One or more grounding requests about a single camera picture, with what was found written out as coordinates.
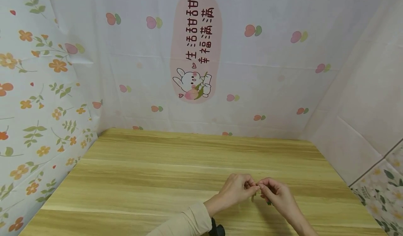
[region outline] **pink heart sticker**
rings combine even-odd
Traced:
[[[325,67],[326,67],[325,64],[321,63],[318,65],[318,68],[316,68],[315,72],[320,73],[325,69]]]

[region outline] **floral wallpaper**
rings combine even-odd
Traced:
[[[72,60],[85,48],[50,0],[0,7],[0,235],[18,235],[97,134]]]
[[[387,234],[403,235],[403,142],[351,190]]]

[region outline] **floral tile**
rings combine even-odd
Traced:
[[[387,234],[403,235],[403,177],[388,161],[379,162],[351,190]]]

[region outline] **orange flower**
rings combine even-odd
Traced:
[[[72,165],[74,162],[74,158],[69,158],[66,162],[66,166]]]
[[[58,121],[60,119],[60,116],[62,116],[62,112],[59,112],[59,109],[55,109],[55,112],[52,112],[51,116]]]
[[[0,140],[7,140],[8,135],[7,132],[0,132]]]
[[[31,50],[32,55],[39,57],[39,54],[41,53],[40,51],[33,51]]]
[[[17,170],[13,170],[10,172],[10,177],[14,177],[14,180],[19,180],[23,174],[28,172],[28,168],[25,167],[25,164],[21,164],[17,167]]]
[[[3,67],[8,67],[10,69],[14,69],[15,65],[17,64],[17,60],[11,53],[7,54],[0,54],[0,64]]]
[[[66,72],[67,68],[66,68],[66,63],[63,61],[60,61],[58,59],[53,59],[53,63],[49,63],[49,67],[54,69],[55,72]]]
[[[23,225],[23,217],[19,217],[15,223],[8,228],[8,231],[18,231],[21,227],[23,227]]]
[[[30,186],[26,188],[27,195],[31,195],[32,193],[36,193],[39,184],[33,182]]]
[[[14,87],[10,83],[0,84],[0,97],[5,96],[7,94],[6,91],[11,91],[13,89]]]
[[[30,100],[21,101],[20,104],[21,104],[21,109],[31,108],[32,107]]]
[[[84,110],[84,108],[81,107],[80,109],[77,109],[76,112],[78,112],[78,114],[83,114],[83,112],[85,112],[85,110]]]
[[[39,157],[42,157],[44,154],[48,154],[50,150],[50,147],[47,146],[42,146],[40,149],[36,151]]]
[[[28,42],[32,42],[32,33],[31,32],[29,32],[29,31],[25,32],[23,30],[20,30],[20,31],[18,31],[18,33],[20,34],[21,40],[23,40],[23,41],[27,40]]]
[[[77,143],[77,141],[75,139],[76,139],[75,136],[70,138],[70,146]]]

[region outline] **wooden table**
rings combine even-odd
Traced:
[[[109,129],[22,236],[144,236],[231,173],[288,183],[321,236],[385,235],[308,141]],[[297,235],[256,196],[215,216],[227,236]]]

